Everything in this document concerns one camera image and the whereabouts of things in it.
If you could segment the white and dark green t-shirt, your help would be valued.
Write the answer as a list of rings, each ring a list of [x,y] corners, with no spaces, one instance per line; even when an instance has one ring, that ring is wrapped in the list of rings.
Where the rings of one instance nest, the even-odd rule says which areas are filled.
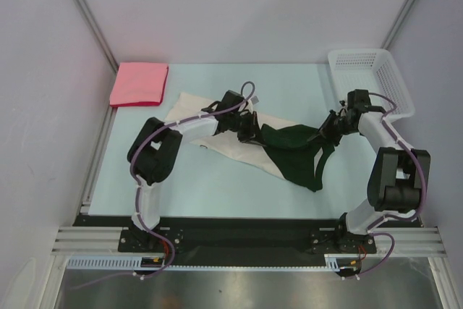
[[[255,111],[251,101],[247,109]],[[285,179],[313,192],[323,188],[323,170],[335,151],[332,144],[308,142],[318,130],[258,113],[262,145],[241,143],[235,132],[227,131],[193,140],[235,161],[250,164],[275,177]]]

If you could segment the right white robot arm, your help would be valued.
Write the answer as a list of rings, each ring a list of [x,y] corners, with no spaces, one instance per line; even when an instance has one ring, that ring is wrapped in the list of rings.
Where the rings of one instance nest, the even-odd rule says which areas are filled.
[[[370,234],[387,221],[413,221],[427,198],[430,154],[404,140],[389,121],[396,104],[368,90],[352,90],[340,111],[331,110],[310,142],[338,146],[342,137],[358,133],[376,153],[366,199],[345,214],[345,227],[335,231],[334,244],[350,252],[359,234]]]

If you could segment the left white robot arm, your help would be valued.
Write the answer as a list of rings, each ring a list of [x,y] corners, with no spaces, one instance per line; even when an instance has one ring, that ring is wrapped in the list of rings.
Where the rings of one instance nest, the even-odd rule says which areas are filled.
[[[260,139],[258,116],[250,99],[229,90],[220,101],[193,116],[171,122],[155,117],[145,121],[127,153],[129,172],[137,183],[132,222],[138,230],[134,241],[143,250],[153,250],[160,242],[154,229],[161,219],[156,186],[171,174],[183,143],[227,131],[235,132],[242,143]]]

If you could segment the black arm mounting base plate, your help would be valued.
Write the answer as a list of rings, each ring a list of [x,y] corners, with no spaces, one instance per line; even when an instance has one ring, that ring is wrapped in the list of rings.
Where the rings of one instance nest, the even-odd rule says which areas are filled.
[[[325,254],[375,255],[378,242],[335,219],[163,217],[150,234],[128,216],[79,215],[74,227],[118,227],[120,253],[165,253],[175,266],[319,266]]]

